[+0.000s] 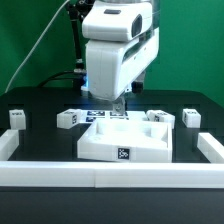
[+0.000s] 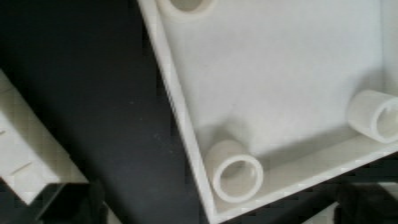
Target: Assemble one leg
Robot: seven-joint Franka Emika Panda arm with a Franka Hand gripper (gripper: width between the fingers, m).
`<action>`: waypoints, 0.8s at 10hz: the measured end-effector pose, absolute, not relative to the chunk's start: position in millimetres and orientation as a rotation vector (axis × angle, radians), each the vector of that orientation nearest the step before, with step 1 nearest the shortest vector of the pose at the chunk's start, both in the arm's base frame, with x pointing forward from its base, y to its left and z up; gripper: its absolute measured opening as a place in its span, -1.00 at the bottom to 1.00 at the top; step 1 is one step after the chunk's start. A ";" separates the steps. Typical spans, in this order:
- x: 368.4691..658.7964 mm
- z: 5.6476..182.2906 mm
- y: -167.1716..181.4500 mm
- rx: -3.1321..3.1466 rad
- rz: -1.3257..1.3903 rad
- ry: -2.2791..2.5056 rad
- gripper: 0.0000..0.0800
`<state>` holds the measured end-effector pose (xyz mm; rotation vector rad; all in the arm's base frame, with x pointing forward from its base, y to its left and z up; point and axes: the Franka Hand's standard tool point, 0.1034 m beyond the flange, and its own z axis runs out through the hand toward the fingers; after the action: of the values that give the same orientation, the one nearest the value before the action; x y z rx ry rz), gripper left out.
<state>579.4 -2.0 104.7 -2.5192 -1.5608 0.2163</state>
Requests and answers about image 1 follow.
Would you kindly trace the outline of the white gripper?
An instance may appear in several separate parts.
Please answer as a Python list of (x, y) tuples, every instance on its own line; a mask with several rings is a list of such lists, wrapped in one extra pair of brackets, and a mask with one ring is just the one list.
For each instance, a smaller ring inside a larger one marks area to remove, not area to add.
[(158, 50), (158, 31), (144, 41), (139, 37), (127, 43), (90, 40), (86, 45), (90, 93), (98, 99), (115, 100), (113, 112), (123, 114), (125, 99), (119, 96), (157, 57)]

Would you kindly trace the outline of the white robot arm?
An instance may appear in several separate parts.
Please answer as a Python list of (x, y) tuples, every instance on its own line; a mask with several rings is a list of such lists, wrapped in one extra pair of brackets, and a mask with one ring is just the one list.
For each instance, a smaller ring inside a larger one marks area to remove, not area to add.
[(125, 112), (127, 89), (143, 89), (145, 70), (159, 51), (160, 0), (96, 0), (82, 24), (88, 90)]

